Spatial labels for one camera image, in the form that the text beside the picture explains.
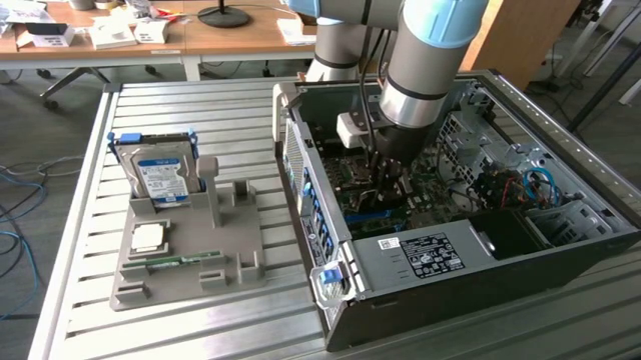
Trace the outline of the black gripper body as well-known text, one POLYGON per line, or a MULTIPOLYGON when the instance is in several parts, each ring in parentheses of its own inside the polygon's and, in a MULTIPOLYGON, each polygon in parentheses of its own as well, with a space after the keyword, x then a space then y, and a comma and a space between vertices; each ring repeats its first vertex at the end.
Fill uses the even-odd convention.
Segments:
POLYGON ((390 126, 377 129, 373 135, 376 153, 383 159, 411 165, 426 142, 426 128, 390 126))

